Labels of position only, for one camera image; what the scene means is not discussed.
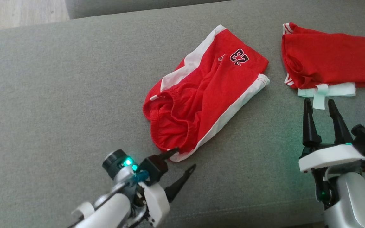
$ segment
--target white trim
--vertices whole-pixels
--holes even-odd
[[[283,24],[283,35],[287,34],[286,32],[293,33],[294,31],[290,27],[290,23]]]
[[[294,84],[292,78],[290,78],[290,74],[287,73],[287,77],[285,78],[284,83],[289,86],[292,86]]]
[[[233,102],[233,104],[231,104],[222,115],[220,115],[218,120],[213,124],[213,126],[204,135],[204,137],[200,141],[198,141],[197,146],[193,150],[191,150],[189,153],[176,153],[170,158],[170,160],[172,160],[173,162],[180,162],[191,156],[191,154],[193,154],[201,145],[203,145],[213,136],[215,136],[223,128],[223,126],[225,126],[225,124],[237,113],[237,111],[239,111],[239,109],[250,100],[250,98],[252,98],[269,83],[270,80],[267,76],[265,76],[264,74],[259,74],[258,78],[253,82],[253,84],[249,86],[249,88],[247,88],[246,91],[242,95],[240,95],[240,97],[235,102]]]
[[[222,32],[226,28],[222,25],[218,25],[207,38],[191,53],[189,53],[184,59],[184,66],[176,71],[173,71],[161,80],[160,92],[171,88],[173,85],[178,84],[186,76],[197,69],[201,63],[201,59],[204,53],[207,51],[211,43],[214,41],[215,36]]]
[[[298,96],[313,97],[316,88],[298,89]],[[354,97],[356,96],[356,84],[354,82],[345,82],[337,85],[330,85],[326,97]]]

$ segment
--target couch cushion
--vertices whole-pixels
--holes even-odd
[[[70,19],[226,0],[65,0]]]
[[[322,219],[300,173],[303,98],[284,84],[282,23],[365,36],[365,1],[231,1],[0,31],[0,227],[65,227],[112,186],[103,158],[158,153],[147,92],[222,24],[270,62],[271,83],[161,185],[197,169],[164,227],[285,227]],[[335,97],[349,129],[365,126],[365,88]],[[314,113],[334,140],[327,110]]]

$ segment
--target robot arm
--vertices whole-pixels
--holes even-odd
[[[353,140],[333,100],[329,112],[335,128],[334,144],[321,144],[313,122],[310,100],[304,100],[303,145],[299,158],[301,172],[312,173],[316,199],[325,208],[329,228],[365,228],[365,127],[357,125]]]
[[[140,165],[122,150],[107,156],[103,167],[115,182],[110,193],[92,205],[84,202],[72,214],[81,215],[69,228],[131,228],[146,219],[153,227],[164,221],[170,204],[195,170],[192,165],[173,185],[163,189],[158,181],[168,171],[166,159],[178,148],[147,157]]]

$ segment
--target red shorts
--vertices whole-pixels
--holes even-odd
[[[151,136],[179,162],[211,139],[252,96],[269,84],[268,60],[222,25],[148,93],[143,105]]]

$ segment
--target white stripe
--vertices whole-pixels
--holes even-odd
[[[285,35],[285,32],[287,31],[287,29],[284,26],[285,24],[283,24],[283,35]]]
[[[290,23],[286,23],[285,25],[287,26],[287,30],[288,30],[288,32],[291,32],[291,33],[293,33],[293,32],[294,32],[294,31],[291,29],[291,27],[290,27]]]
[[[239,109],[250,100],[250,98],[252,98],[266,86],[263,81],[265,81],[267,85],[270,83],[270,80],[264,74],[259,74],[258,78],[262,80],[255,80],[253,84],[249,86],[249,88],[247,88],[246,91],[229,106],[229,108],[227,108],[227,110],[218,118],[218,120],[213,124],[204,137],[198,141],[197,146],[193,150],[191,150],[189,153],[174,154],[170,160],[173,162],[180,162],[184,159],[187,159],[187,157],[191,156],[191,154],[193,154],[201,145],[215,136],[216,133],[218,133],[223,128],[223,126],[225,126],[225,124],[237,113],[237,111],[239,111]]]
[[[284,83],[289,86],[292,86],[294,84],[292,78],[290,78],[290,74],[287,73],[287,77],[285,78]]]
[[[178,84],[192,71],[197,69],[201,63],[201,59],[204,53],[207,51],[215,36],[222,32],[226,28],[222,25],[218,25],[207,38],[191,53],[189,53],[184,59],[184,66],[176,71],[173,71],[161,80],[160,92],[171,88],[173,85]]]

